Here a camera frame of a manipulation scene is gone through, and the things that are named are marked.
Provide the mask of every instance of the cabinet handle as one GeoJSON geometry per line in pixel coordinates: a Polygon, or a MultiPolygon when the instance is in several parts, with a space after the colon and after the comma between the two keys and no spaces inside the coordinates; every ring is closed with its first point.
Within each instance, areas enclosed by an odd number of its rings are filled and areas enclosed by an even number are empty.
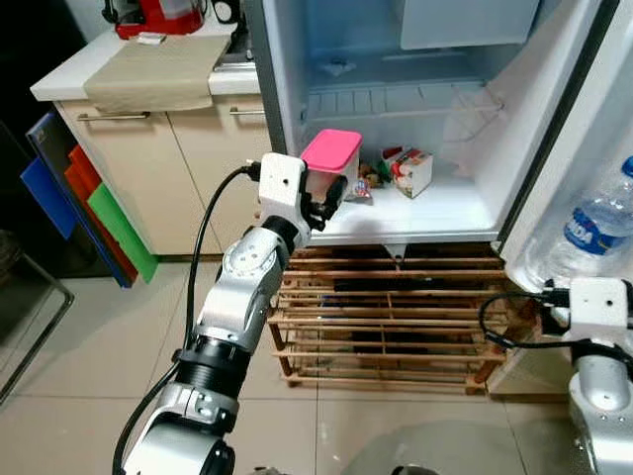
{"type": "Polygon", "coordinates": [[[148,112],[140,112],[138,114],[111,114],[103,116],[89,116],[88,114],[79,114],[77,121],[79,122],[93,122],[93,121],[131,121],[136,119],[147,119],[149,117],[148,112]]]}
{"type": "Polygon", "coordinates": [[[266,112],[263,109],[255,109],[252,111],[240,111],[235,106],[228,109],[228,113],[232,116],[263,116],[266,112]]]}

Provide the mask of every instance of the open refrigerator door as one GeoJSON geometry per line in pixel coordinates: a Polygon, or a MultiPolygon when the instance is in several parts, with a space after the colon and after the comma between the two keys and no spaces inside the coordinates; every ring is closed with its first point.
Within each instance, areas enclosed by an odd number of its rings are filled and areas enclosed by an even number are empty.
{"type": "MultiPolygon", "coordinates": [[[[633,154],[633,5],[621,2],[567,121],[526,197],[500,255],[508,276],[525,290],[527,251],[562,233],[586,190],[633,154]]],[[[633,251],[605,276],[633,278],[633,251]]],[[[547,279],[553,276],[542,276],[547,279]]]]}

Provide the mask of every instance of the black wire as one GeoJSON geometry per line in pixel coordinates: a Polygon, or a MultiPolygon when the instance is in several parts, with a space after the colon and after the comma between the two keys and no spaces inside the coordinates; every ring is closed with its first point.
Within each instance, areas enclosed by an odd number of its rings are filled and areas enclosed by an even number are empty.
{"type": "Polygon", "coordinates": [[[209,225],[209,220],[211,218],[211,213],[214,210],[216,203],[220,199],[220,195],[225,191],[225,188],[228,184],[238,175],[242,173],[248,173],[250,170],[249,166],[241,166],[240,168],[232,171],[220,184],[216,192],[214,193],[209,206],[207,207],[207,211],[205,212],[205,217],[200,224],[200,229],[198,230],[198,236],[196,237],[196,246],[194,247],[194,255],[191,259],[191,266],[189,267],[189,282],[187,284],[187,328],[185,329],[185,340],[183,342],[183,348],[189,349],[192,341],[193,327],[194,327],[194,294],[196,288],[196,273],[198,272],[198,262],[200,261],[200,251],[202,249],[202,242],[205,238],[205,230],[209,225]]]}
{"type": "Polygon", "coordinates": [[[512,348],[529,348],[529,349],[539,349],[539,348],[566,348],[572,347],[576,342],[575,341],[550,341],[550,342],[523,342],[523,341],[514,341],[513,339],[506,338],[502,334],[495,332],[494,330],[490,330],[486,326],[486,310],[488,307],[495,301],[501,299],[509,299],[509,298],[525,298],[525,299],[534,299],[543,301],[545,297],[542,294],[531,294],[529,292],[504,292],[501,294],[496,294],[486,302],[482,304],[479,308],[478,318],[479,318],[479,326],[484,332],[484,335],[490,341],[495,342],[496,344],[503,346],[507,349],[512,348]]]}
{"type": "MultiPolygon", "coordinates": [[[[185,336],[183,340],[183,348],[189,349],[194,342],[193,339],[193,328],[194,328],[194,297],[195,297],[195,287],[196,287],[196,273],[198,271],[198,262],[200,261],[200,252],[202,249],[203,240],[205,239],[205,231],[207,226],[209,225],[209,220],[211,219],[211,214],[216,207],[216,203],[220,199],[223,191],[228,186],[228,184],[238,175],[242,173],[248,173],[252,171],[251,166],[241,166],[240,168],[232,171],[220,184],[220,186],[216,189],[214,196],[209,202],[209,206],[205,211],[205,216],[203,218],[202,223],[200,224],[200,228],[198,229],[198,235],[196,236],[196,244],[194,246],[194,253],[191,258],[191,266],[189,267],[189,281],[187,283],[187,313],[186,313],[186,324],[185,324],[185,336]]],[[[123,456],[126,450],[126,445],[128,444],[128,439],[130,438],[130,434],[132,430],[135,428],[138,419],[145,411],[149,403],[156,397],[156,395],[160,392],[160,390],[169,382],[171,378],[178,371],[179,361],[176,361],[167,372],[158,380],[156,384],[147,392],[147,394],[140,400],[138,406],[134,409],[134,411],[130,414],[126,425],[123,427],[121,431],[121,435],[119,435],[119,440],[117,440],[117,446],[115,447],[115,453],[112,458],[112,473],[113,475],[125,475],[125,470],[123,469],[123,456]]]]}

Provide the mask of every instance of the green cutting board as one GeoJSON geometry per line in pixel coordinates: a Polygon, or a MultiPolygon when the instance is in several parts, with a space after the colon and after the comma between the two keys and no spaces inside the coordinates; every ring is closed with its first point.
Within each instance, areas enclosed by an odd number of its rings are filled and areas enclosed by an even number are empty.
{"type": "Polygon", "coordinates": [[[88,205],[119,243],[123,252],[142,276],[142,280],[149,283],[158,266],[158,259],[142,243],[105,184],[100,184],[90,195],[88,205]]]}

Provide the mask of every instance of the beige cloth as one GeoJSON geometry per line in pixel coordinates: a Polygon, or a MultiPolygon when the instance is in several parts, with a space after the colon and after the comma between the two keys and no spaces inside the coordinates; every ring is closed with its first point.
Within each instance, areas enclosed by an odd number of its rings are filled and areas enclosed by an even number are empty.
{"type": "Polygon", "coordinates": [[[202,109],[213,104],[209,76],[229,37],[167,37],[158,46],[129,41],[84,84],[106,113],[202,109]]]}

